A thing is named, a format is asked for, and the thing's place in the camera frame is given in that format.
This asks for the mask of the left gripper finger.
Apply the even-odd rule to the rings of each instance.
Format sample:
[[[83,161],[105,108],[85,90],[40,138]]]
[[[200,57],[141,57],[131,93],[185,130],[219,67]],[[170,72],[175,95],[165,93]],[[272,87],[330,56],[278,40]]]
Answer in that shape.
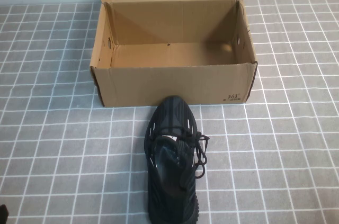
[[[0,205],[0,224],[6,224],[8,216],[9,212],[6,205]]]

